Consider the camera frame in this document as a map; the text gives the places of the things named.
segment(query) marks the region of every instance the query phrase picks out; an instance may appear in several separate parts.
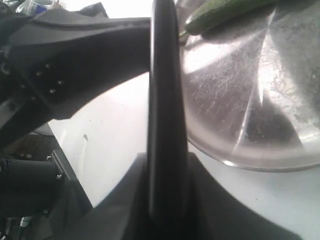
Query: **green cucumber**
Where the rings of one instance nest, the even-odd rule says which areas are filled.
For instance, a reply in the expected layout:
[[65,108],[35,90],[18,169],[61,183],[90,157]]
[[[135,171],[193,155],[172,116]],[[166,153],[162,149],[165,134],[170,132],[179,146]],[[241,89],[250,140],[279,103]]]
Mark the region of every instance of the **green cucumber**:
[[200,35],[223,22],[278,0],[212,0],[199,7],[186,21],[185,31]]

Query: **cucumber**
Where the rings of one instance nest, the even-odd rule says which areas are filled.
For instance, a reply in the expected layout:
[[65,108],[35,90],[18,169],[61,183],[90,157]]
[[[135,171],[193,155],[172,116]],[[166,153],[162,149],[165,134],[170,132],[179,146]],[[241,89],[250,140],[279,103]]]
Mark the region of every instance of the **cucumber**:
[[186,21],[185,31],[200,35],[223,22],[278,0],[212,0],[200,6]]

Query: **white table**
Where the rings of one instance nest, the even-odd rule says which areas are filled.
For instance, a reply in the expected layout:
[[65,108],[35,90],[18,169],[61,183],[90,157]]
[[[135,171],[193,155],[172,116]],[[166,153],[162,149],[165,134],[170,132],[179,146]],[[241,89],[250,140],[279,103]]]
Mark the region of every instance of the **white table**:
[[[76,2],[77,6],[70,3],[67,8],[76,10],[95,1]],[[150,0],[102,2],[111,18],[151,15]],[[93,206],[118,184],[137,153],[146,151],[148,87],[146,73],[100,95],[71,119],[49,122]],[[319,239],[320,168],[252,172],[223,165],[191,145],[189,150],[251,210],[304,240]]]

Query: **white surface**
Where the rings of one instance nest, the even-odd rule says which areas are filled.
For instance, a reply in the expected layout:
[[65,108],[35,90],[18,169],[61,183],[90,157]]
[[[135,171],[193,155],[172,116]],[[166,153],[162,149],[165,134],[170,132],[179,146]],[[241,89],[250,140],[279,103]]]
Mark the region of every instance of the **white surface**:
[[[85,1],[78,8],[88,4]],[[103,4],[113,18],[151,14],[150,0],[105,0]],[[148,82],[146,73],[97,97],[71,119],[49,123],[94,206],[118,184],[137,153],[146,151]],[[223,165],[193,146],[189,150],[247,207],[304,240],[319,239],[320,168],[251,172]]]

